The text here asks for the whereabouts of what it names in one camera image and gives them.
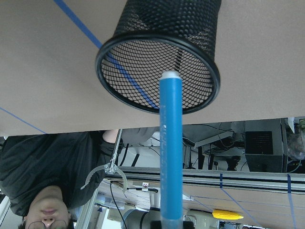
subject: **nose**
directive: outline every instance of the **nose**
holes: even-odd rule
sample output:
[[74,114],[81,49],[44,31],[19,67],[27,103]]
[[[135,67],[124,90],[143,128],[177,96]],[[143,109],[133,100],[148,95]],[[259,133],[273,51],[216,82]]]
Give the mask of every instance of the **nose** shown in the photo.
[[42,222],[46,226],[46,228],[50,227],[54,221],[55,221],[54,217],[44,217],[42,219]]

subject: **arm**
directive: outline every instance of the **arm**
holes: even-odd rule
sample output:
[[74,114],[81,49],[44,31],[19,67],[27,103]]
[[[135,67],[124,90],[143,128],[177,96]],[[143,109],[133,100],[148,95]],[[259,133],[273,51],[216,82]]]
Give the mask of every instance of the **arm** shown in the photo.
[[115,143],[116,136],[118,135],[119,129],[106,130],[103,134],[104,141],[108,143]]

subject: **glasses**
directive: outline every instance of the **glasses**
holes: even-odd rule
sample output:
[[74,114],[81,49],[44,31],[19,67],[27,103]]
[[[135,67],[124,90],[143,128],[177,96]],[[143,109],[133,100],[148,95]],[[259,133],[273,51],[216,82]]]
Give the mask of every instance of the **glasses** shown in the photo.
[[[64,220],[56,220],[50,226],[50,229],[66,229],[66,228],[67,228],[67,224]],[[32,222],[29,225],[28,229],[46,229],[46,226],[41,221]]]

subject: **yellow object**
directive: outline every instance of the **yellow object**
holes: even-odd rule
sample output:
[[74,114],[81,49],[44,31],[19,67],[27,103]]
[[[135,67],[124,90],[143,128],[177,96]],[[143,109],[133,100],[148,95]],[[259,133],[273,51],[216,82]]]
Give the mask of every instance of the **yellow object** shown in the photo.
[[232,212],[232,211],[224,211],[224,210],[217,210],[213,211],[213,216],[216,219],[242,219],[244,218],[242,215]]

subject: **blue marker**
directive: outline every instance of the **blue marker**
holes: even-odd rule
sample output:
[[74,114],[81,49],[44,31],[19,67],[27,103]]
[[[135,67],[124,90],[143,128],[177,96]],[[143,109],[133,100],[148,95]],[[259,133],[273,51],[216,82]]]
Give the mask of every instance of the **blue marker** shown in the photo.
[[160,144],[162,229],[182,229],[182,79],[174,71],[160,79]]

